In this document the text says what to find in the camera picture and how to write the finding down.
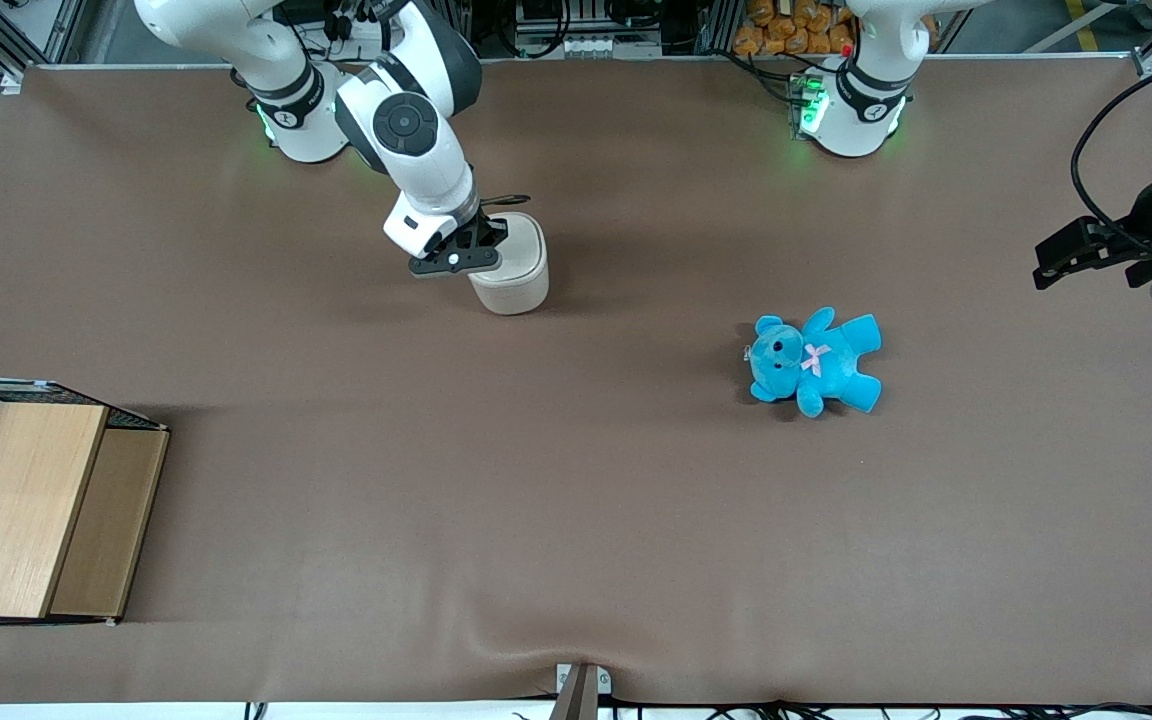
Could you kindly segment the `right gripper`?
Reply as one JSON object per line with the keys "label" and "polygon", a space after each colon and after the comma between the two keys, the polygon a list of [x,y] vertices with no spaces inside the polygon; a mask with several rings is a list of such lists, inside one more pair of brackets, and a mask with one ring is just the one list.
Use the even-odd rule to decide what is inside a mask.
{"label": "right gripper", "polygon": [[435,200],[419,200],[414,192],[399,190],[381,228],[394,245],[411,256],[408,270],[414,276],[490,272],[502,264],[494,247],[508,236],[508,222],[479,209],[476,184]]}

